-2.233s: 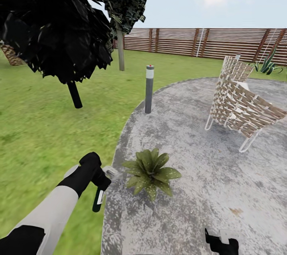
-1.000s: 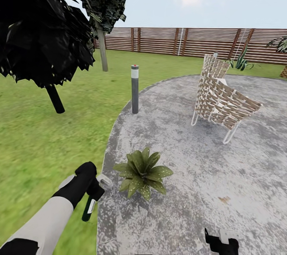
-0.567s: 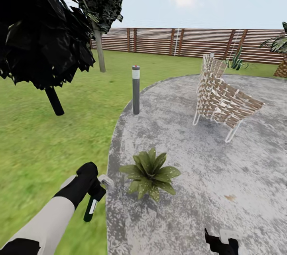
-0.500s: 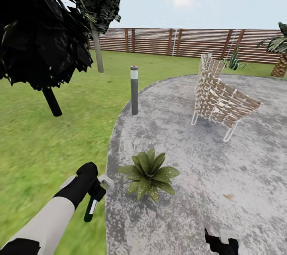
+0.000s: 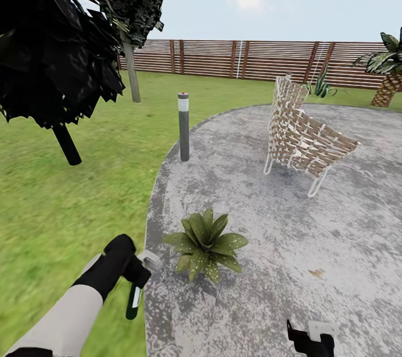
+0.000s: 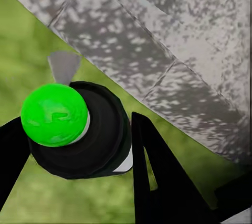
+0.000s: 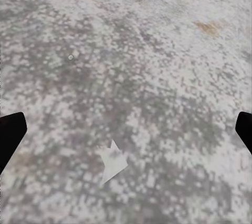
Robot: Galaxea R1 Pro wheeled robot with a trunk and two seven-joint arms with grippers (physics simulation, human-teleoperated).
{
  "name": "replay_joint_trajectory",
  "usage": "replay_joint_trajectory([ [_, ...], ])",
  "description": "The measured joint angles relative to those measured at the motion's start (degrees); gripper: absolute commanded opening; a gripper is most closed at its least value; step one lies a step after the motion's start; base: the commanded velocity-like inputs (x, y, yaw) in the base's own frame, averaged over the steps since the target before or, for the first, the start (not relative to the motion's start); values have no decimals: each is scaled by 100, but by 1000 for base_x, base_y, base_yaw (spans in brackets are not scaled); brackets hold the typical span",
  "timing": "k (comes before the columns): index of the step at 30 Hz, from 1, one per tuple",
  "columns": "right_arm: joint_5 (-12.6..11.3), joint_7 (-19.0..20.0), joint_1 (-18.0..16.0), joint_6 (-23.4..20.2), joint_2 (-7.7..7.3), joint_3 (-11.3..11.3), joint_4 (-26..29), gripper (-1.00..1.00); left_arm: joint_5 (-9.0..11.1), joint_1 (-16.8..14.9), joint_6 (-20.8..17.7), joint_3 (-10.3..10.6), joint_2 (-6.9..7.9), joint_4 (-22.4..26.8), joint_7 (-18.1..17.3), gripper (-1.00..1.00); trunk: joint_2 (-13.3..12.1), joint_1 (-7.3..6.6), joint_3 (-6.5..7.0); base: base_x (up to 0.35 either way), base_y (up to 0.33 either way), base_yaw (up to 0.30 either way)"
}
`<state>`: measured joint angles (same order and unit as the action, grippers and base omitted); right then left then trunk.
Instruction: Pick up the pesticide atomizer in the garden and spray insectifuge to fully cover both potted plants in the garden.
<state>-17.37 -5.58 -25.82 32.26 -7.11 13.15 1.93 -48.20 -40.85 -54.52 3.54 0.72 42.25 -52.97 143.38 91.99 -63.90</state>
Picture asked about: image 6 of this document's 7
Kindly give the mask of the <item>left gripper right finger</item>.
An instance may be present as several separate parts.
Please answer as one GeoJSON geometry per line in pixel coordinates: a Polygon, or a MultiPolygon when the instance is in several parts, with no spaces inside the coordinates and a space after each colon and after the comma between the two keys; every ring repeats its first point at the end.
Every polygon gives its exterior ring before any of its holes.
{"type": "Polygon", "coordinates": [[[152,121],[132,112],[135,224],[220,224],[152,121]],[[152,201],[144,147],[164,202],[152,201]]]}

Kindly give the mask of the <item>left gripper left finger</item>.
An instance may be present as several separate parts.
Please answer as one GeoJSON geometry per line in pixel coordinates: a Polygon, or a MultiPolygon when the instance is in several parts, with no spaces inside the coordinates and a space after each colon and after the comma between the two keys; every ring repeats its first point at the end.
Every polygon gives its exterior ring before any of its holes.
{"type": "Polygon", "coordinates": [[[0,211],[31,151],[21,117],[0,127],[0,211]]]}

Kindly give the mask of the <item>insectifuge atomizer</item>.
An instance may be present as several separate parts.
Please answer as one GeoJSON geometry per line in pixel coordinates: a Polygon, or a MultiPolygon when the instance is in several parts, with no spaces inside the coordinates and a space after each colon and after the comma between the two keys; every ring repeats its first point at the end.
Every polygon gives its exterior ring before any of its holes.
{"type": "Polygon", "coordinates": [[[37,163],[65,179],[120,175],[133,168],[132,130],[120,99],[105,86],[72,82],[80,56],[53,50],[55,83],[35,89],[21,121],[37,163]]]}

